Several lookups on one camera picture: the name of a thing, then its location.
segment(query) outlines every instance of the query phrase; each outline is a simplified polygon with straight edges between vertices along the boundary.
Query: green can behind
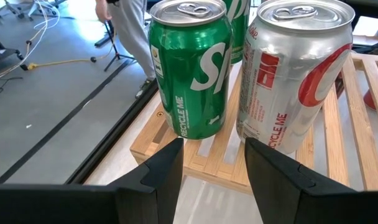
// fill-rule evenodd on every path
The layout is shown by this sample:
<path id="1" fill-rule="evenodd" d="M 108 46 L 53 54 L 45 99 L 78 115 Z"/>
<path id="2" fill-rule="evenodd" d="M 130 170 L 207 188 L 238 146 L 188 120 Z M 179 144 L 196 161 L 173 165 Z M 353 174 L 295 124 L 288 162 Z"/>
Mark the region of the green can behind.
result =
<path id="1" fill-rule="evenodd" d="M 160 1 L 150 9 L 150 51 L 168 125 L 203 139 L 225 120 L 232 28 L 220 0 Z"/>
<path id="2" fill-rule="evenodd" d="M 231 63 L 238 63 L 242 60 L 244 37 L 249 25 L 250 0 L 224 0 L 224 2 L 233 29 Z"/>

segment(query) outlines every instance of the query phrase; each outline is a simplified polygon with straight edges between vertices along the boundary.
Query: red logo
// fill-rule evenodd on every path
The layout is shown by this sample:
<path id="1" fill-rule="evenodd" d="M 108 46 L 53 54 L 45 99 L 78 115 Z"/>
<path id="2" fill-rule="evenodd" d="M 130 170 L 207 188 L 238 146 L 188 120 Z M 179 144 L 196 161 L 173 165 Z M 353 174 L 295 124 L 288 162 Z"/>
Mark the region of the red logo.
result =
<path id="1" fill-rule="evenodd" d="M 250 27 L 249 33 L 252 38 L 257 39 L 258 31 L 256 27 Z"/>
<path id="2" fill-rule="evenodd" d="M 262 85 L 266 88 L 272 88 L 276 75 L 277 64 L 279 64 L 278 57 L 262 53 L 257 77 L 258 85 Z"/>
<path id="3" fill-rule="evenodd" d="M 313 107 L 319 105 L 323 99 L 317 100 L 315 98 L 318 85 L 326 73 L 327 69 L 337 60 L 337 58 L 345 51 L 351 50 L 352 44 L 346 44 L 336 50 L 323 62 L 321 62 L 316 68 L 314 68 L 307 77 L 302 81 L 300 89 L 298 91 L 298 99 L 304 106 Z"/>

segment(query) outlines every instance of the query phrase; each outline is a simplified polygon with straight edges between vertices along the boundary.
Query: person's leg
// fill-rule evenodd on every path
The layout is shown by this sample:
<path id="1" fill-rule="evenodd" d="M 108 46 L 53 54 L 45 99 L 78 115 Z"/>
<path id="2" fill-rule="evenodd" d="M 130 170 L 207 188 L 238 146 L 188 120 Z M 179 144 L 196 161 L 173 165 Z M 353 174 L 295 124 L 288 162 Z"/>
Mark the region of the person's leg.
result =
<path id="1" fill-rule="evenodd" d="M 124 48 L 134 56 L 139 65 L 144 69 L 147 81 L 141 86 L 141 95 L 151 81 L 155 78 L 152 56 L 150 55 L 149 43 L 145 34 L 144 10 L 145 0 L 120 0 L 109 4 L 109 13 L 112 23 Z"/>

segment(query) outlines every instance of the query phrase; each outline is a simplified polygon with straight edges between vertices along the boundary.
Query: aluminum can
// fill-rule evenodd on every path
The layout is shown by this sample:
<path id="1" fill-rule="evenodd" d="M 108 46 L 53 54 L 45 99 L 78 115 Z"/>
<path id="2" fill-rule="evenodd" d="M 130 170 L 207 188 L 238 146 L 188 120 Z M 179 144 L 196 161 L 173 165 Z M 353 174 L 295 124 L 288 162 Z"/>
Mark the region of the aluminum can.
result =
<path id="1" fill-rule="evenodd" d="M 236 129 L 289 154 L 316 118 L 352 47 L 354 10 L 335 0 L 268 0 L 245 40 Z"/>
<path id="2" fill-rule="evenodd" d="M 244 36 L 249 25 L 251 0 L 224 0 L 228 8 L 227 16 L 233 29 L 232 60 L 238 63 L 242 60 Z"/>
<path id="3" fill-rule="evenodd" d="M 149 42 L 168 125 L 203 139 L 223 126 L 232 27 L 220 0 L 160 1 L 150 9 Z"/>

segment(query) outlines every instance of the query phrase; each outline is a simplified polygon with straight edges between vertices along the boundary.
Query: diet coke can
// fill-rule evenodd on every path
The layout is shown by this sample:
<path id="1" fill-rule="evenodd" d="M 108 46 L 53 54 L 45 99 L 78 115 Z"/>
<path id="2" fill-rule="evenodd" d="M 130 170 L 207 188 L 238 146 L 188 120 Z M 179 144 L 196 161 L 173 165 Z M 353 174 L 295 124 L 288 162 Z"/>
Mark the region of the diet coke can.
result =
<path id="1" fill-rule="evenodd" d="M 247 30 L 236 129 L 297 150 L 352 47 L 354 10 L 335 0 L 269 0 Z"/>

